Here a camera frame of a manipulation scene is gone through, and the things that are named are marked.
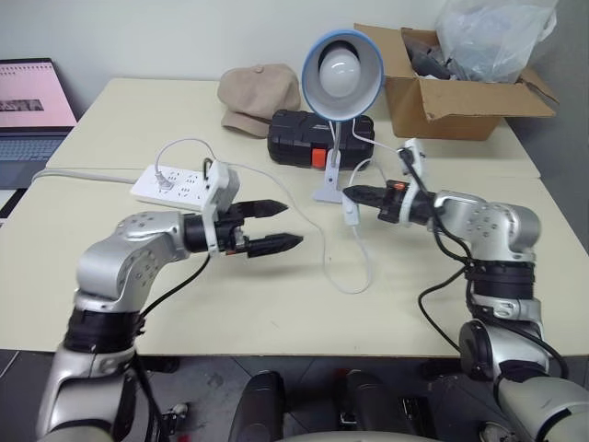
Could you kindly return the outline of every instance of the box flap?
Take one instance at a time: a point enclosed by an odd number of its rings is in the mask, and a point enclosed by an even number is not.
[[[411,37],[415,40],[422,41],[425,44],[429,44],[430,46],[439,46],[440,45],[440,41],[438,40],[438,36],[435,33],[435,30],[401,28],[401,33],[402,33],[402,35],[405,35],[407,37]]]
[[[428,121],[449,115],[552,117],[555,113],[522,83],[504,85],[425,78],[419,81]]]
[[[354,29],[366,34],[376,44],[383,56],[385,75],[396,78],[413,78],[413,69],[398,29],[378,28],[355,23]]]
[[[547,96],[549,99],[553,99],[557,103],[559,100],[556,98],[556,94],[552,92],[549,85],[544,83],[544,80],[537,76],[536,71],[530,69],[529,67],[524,68],[522,73],[519,76],[520,81],[526,83],[527,85],[531,86],[532,88],[537,89],[540,93]]]

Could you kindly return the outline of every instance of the white wall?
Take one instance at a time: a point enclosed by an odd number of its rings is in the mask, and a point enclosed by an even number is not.
[[[589,3],[560,0],[556,10],[559,24],[530,63],[559,98],[556,117],[509,123],[589,252]]]
[[[76,113],[114,76],[216,79],[354,21],[432,29],[444,0],[0,0],[0,59],[49,56]]]

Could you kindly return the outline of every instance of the plastic bag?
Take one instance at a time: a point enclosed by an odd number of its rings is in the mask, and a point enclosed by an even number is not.
[[[458,78],[515,83],[556,26],[558,0],[448,0],[435,29]]]

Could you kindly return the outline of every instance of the light bulb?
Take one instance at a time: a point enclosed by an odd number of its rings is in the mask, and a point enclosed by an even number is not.
[[[333,98],[349,96],[360,83],[358,58],[343,48],[329,51],[319,67],[319,81]]]

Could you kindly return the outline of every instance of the black cable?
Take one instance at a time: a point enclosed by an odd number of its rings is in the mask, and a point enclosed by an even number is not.
[[[412,166],[412,164],[411,164],[412,161],[409,158],[410,155],[411,155],[410,151],[408,151],[406,149],[402,149],[402,150],[400,150],[398,152],[398,156],[401,158],[401,160],[405,164],[405,167],[409,171],[410,175],[413,177],[413,179],[415,179],[415,182],[419,186],[420,191],[422,191],[424,194],[427,195],[429,192],[428,192],[427,188],[425,187],[425,184],[423,184],[422,179],[420,178],[420,176],[415,171],[415,168]],[[435,243],[437,244],[437,246],[440,248],[440,250],[445,255],[449,256],[450,258],[452,258],[452,259],[454,259],[456,261],[463,262],[465,264],[465,266],[462,269],[460,269],[458,272],[456,272],[452,276],[450,276],[450,278],[448,278],[443,283],[441,283],[439,285],[434,285],[434,286],[432,286],[432,287],[424,290],[423,292],[421,292],[420,295],[419,295],[419,297],[418,297],[418,305],[420,307],[420,310],[422,311],[423,316],[430,322],[430,324],[432,324],[432,326],[435,328],[435,330],[438,333],[440,333],[442,335],[442,337],[444,339],[446,339],[447,342],[450,345],[452,345],[459,352],[460,351],[460,348],[458,347],[458,345],[456,345],[442,331],[442,329],[440,329],[440,327],[433,321],[433,319],[425,311],[425,308],[423,307],[422,301],[423,301],[423,298],[426,295],[428,295],[428,294],[430,294],[430,293],[432,293],[432,292],[434,292],[436,290],[439,290],[440,288],[446,287],[447,285],[451,284],[454,280],[456,280],[459,275],[461,275],[466,270],[468,270],[468,267],[472,263],[472,254],[470,253],[470,248],[468,247],[468,245],[461,238],[453,235],[452,233],[450,233],[444,227],[444,223],[442,223],[442,220],[440,219],[440,216],[438,215],[437,211],[435,210],[435,207],[433,206],[433,202],[430,199],[428,199],[427,201],[428,201],[428,205],[430,207],[430,210],[432,212],[432,217],[433,217],[433,237],[435,238]],[[442,239],[440,238],[440,235],[439,235],[439,232],[437,231],[437,228],[439,228],[447,237],[449,237],[456,244],[458,244],[462,248],[462,250],[466,253],[467,256],[466,257],[461,257],[459,255],[456,255],[452,251],[448,250],[445,247],[444,243],[442,242]],[[470,293],[471,287],[472,287],[472,281],[468,281],[467,282],[467,302],[468,302],[468,306],[469,307],[472,306],[472,299],[471,299],[472,294]],[[544,349],[559,364],[559,367],[560,367],[560,377],[563,378],[563,379],[567,379],[569,377],[569,366],[567,365],[566,361],[564,360],[564,358],[562,357],[562,355],[560,355],[560,353],[557,352],[548,343],[544,342],[540,338],[537,338],[533,334],[528,333],[527,331],[524,331],[524,330],[519,329],[518,327],[515,327],[514,325],[508,323],[507,321],[498,320],[497,318],[495,318],[492,315],[488,315],[488,314],[484,314],[484,313],[478,313],[478,316],[483,320],[483,322],[488,322],[491,325],[494,325],[496,327],[501,327],[501,328],[503,328],[503,329],[505,329],[505,330],[507,330],[509,332],[513,332],[515,334],[518,334],[518,335],[522,336],[523,338],[526,338],[528,341],[531,341],[532,343],[535,343],[536,345],[538,345],[539,347],[541,347],[542,349]]]
[[[440,335],[450,344],[452,345],[452,347],[457,351],[460,352],[460,347],[458,347],[458,345],[456,345],[456,343],[454,341],[452,341],[452,339],[450,339],[450,337],[445,334],[445,332],[440,328],[440,326],[438,324],[435,323],[435,321],[432,319],[432,317],[430,317],[430,315],[427,313],[427,311],[425,311],[425,307],[423,306],[423,299],[429,295],[432,292],[435,292],[436,290],[440,290],[441,288],[446,287],[447,285],[452,284],[458,276],[460,276],[462,273],[465,272],[465,270],[467,269],[467,266],[465,265],[464,267],[460,268],[460,270],[458,270],[456,273],[454,273],[452,276],[450,276],[448,279],[446,279],[445,281],[443,281],[442,283],[438,284],[438,285],[432,285],[429,288],[426,288],[425,290],[423,290],[420,295],[417,297],[417,305],[420,307],[420,310],[422,311],[423,316],[428,320],[428,322],[432,325],[432,327],[435,328],[435,330],[440,333]]]
[[[156,416],[154,411],[151,407],[147,407],[149,409],[149,417],[147,418],[147,429],[145,430],[145,442],[154,442],[154,420]]]
[[[471,287],[472,287],[472,281],[468,281],[467,282],[467,301],[468,301],[469,307],[471,307],[473,305],[472,293],[470,291]],[[547,353],[549,353],[556,360],[556,362],[559,364],[560,377],[563,379],[569,378],[569,366],[568,366],[567,362],[564,360],[562,355],[559,352],[557,352],[556,349],[554,349],[550,344],[548,344],[545,341],[543,341],[542,339],[534,336],[533,334],[528,333],[527,331],[521,330],[519,327],[516,327],[516,326],[510,324],[509,321],[507,321],[507,320],[499,320],[499,319],[495,318],[493,315],[482,313],[482,312],[477,312],[477,314],[474,316],[475,316],[475,318],[481,319],[483,322],[488,322],[489,324],[494,325],[495,327],[500,327],[502,329],[508,330],[509,332],[519,334],[520,336],[526,338],[528,341],[531,341],[532,343],[541,347]]]
[[[201,267],[199,267],[199,269],[195,273],[193,273],[191,276],[189,276],[186,280],[184,280],[180,284],[176,285],[171,290],[168,290],[164,295],[162,295],[161,297],[159,297],[158,299],[156,299],[154,302],[152,302],[149,306],[147,306],[145,308],[145,310],[141,312],[141,317],[142,318],[145,318],[147,316],[147,314],[151,310],[153,310],[154,308],[156,308],[157,306],[159,306],[166,299],[168,299],[169,297],[171,297],[172,295],[174,295],[176,292],[178,292],[179,290],[181,290],[182,288],[184,288],[186,285],[188,285],[192,281],[194,281],[199,276],[199,274],[201,274],[202,271],[206,268],[206,266],[207,266],[207,264],[209,263],[210,260],[211,260],[211,255],[206,255],[206,259],[202,263]]]
[[[202,161],[202,178],[207,181],[208,177],[207,174],[209,173],[209,169],[213,165],[213,161],[210,158],[205,158]]]
[[[149,384],[149,378],[147,377],[147,373],[145,372],[144,364],[143,362],[141,362],[141,358],[139,357],[137,352],[134,353],[131,359],[131,367],[137,375],[137,380],[139,381],[141,389],[144,391],[145,398],[147,399],[147,404],[149,405],[150,413],[156,417],[156,422],[159,426],[159,432],[161,435],[160,440],[162,440],[163,442],[169,442],[164,417],[159,409],[159,406],[157,405],[156,398],[154,397],[154,392],[151,390],[151,385]]]
[[[423,184],[422,179],[417,174],[417,172],[415,171],[415,168],[411,164],[412,161],[409,158],[409,156],[411,156],[411,155],[412,155],[412,153],[407,149],[401,149],[398,152],[398,156],[401,158],[401,160],[405,164],[405,167],[409,171],[410,175],[413,177],[413,179],[415,179],[415,182],[417,183],[418,187],[420,188],[420,191],[422,191],[425,195],[428,195],[429,191],[427,190],[427,188],[425,187],[425,184]],[[445,228],[444,223],[440,219],[440,216],[438,215],[438,212],[435,209],[435,207],[433,206],[433,202],[430,198],[427,199],[427,202],[428,202],[428,205],[430,207],[430,211],[432,212],[432,217],[433,217],[433,236],[435,237],[435,243],[438,245],[440,250],[445,255],[449,256],[453,260],[463,262],[464,264],[469,263],[472,260],[472,254],[470,253],[470,249],[468,248],[468,245],[461,238],[452,234],[450,231],[448,231],[448,229]],[[442,240],[440,239],[439,232],[437,232],[436,228],[439,228],[447,237],[449,237],[456,244],[458,244],[462,248],[462,250],[465,252],[465,254],[467,255],[466,258],[456,255],[455,253],[450,251],[444,245]]]

